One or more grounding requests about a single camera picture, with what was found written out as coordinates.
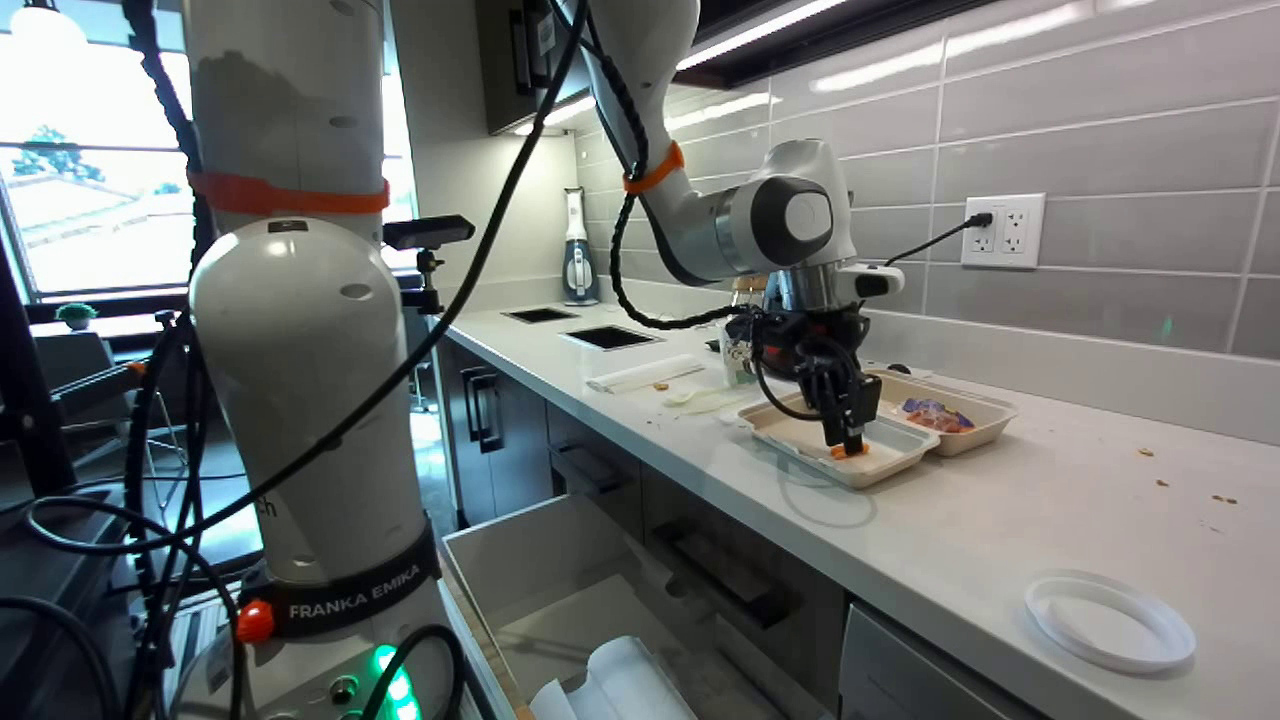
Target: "wall outlet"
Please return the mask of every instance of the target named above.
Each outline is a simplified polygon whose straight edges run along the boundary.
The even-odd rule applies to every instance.
[[[1026,198],[969,198],[963,216],[992,213],[987,230],[969,230],[962,245],[963,269],[1038,269],[1045,192]]]

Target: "white countertop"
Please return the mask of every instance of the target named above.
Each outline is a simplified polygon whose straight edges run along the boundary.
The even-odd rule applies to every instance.
[[[590,388],[602,373],[700,358],[710,373],[690,385],[714,394],[710,334],[602,352],[563,334],[638,325],[621,310],[572,314],[557,325],[465,314],[454,336],[1049,717],[1275,717],[1280,450],[962,385],[1016,405],[1005,441],[864,493],[875,516],[855,523],[864,496],[807,489],[813,478],[720,419],[723,394],[720,413],[690,413],[656,388]],[[1197,664],[1141,680],[1045,644],[1021,594],[1051,569],[1164,595],[1197,628]]]

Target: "paper plate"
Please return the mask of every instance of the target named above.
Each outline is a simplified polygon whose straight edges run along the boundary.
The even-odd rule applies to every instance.
[[[1141,647],[1115,647],[1115,637],[1104,626],[1073,626],[1066,613],[1066,600],[1119,613],[1132,626],[1141,626],[1149,640]],[[1111,671],[1164,675],[1192,664],[1197,655],[1197,633],[1174,606],[1149,594],[1136,594],[1127,584],[1115,584],[1107,575],[1091,575],[1091,573],[1038,575],[1026,590],[1026,606],[1038,628],[1051,644]]]

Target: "food tray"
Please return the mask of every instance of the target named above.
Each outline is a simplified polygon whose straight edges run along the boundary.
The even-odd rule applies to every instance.
[[[906,376],[906,373],[875,373],[875,376],[881,376],[881,415],[884,419],[927,428],[927,424],[918,424],[906,413],[906,399],[935,399],[935,405],[943,405],[953,413],[963,413],[972,419],[972,428],[963,428],[963,434],[927,428],[927,434],[940,438],[940,445],[935,445],[940,455],[962,455],[962,452],[972,452],[980,445],[992,445],[992,441],[1002,441],[1002,434],[1011,419],[1011,405],[1002,405],[1002,399],[987,399],[987,398],[972,398],[972,394],[962,394],[962,388],[948,388],[948,385],[934,385],[934,380],[920,380],[920,376]]]
[[[824,478],[851,483],[851,489],[884,483],[890,478],[920,464],[920,455],[935,450],[935,434],[881,415],[864,428],[868,452],[835,462],[834,450],[824,445],[820,424],[793,419],[781,408],[774,408],[770,399],[738,413],[738,419],[762,445],[770,445],[786,455],[796,455],[805,467],[824,473]]]

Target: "window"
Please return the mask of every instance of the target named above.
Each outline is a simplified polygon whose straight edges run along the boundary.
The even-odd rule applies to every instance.
[[[188,62],[167,54],[166,69],[194,109]],[[180,289],[194,192],[136,54],[32,54],[0,35],[0,89],[0,220],[28,300]],[[403,220],[415,192],[397,73],[383,75],[383,120],[388,220]]]

